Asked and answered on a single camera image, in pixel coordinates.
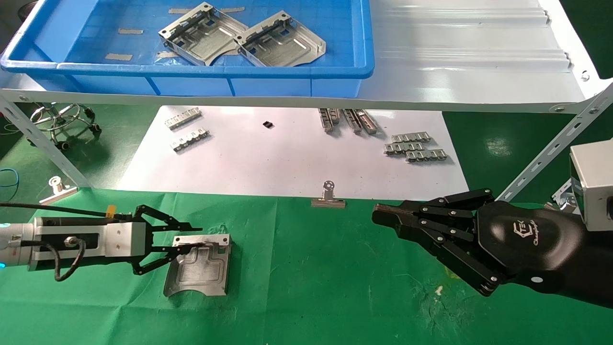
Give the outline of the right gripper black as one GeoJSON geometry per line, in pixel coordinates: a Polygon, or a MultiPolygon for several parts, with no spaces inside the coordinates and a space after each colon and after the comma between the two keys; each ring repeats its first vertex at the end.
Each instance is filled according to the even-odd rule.
{"type": "Polygon", "coordinates": [[[420,245],[482,296],[490,297],[501,282],[499,274],[475,257],[472,233],[449,226],[473,219],[475,210],[478,243],[502,266],[507,282],[539,293],[589,293],[580,262],[587,230],[578,215],[494,202],[492,191],[484,188],[430,201],[405,200],[398,206],[377,204],[372,220],[397,225],[399,238],[420,245]]]}

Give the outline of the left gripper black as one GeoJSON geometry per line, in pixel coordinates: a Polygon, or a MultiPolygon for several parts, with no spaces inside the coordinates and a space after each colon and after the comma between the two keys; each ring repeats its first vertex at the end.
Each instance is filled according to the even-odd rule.
{"type": "Polygon", "coordinates": [[[178,221],[160,210],[140,205],[134,212],[134,221],[120,221],[106,218],[35,218],[29,230],[30,241],[43,241],[52,245],[60,255],[60,267],[69,268],[79,253],[79,245],[68,247],[64,242],[69,237],[85,241],[83,258],[79,268],[92,265],[108,265],[118,262],[132,262],[132,271],[142,276],[164,265],[170,264],[179,255],[186,255],[193,248],[204,247],[204,243],[179,244],[177,246],[152,247],[154,253],[165,253],[144,266],[140,260],[148,255],[149,233],[165,231],[202,231],[188,221],[178,221]],[[144,216],[160,220],[164,225],[154,226],[144,216]]]}

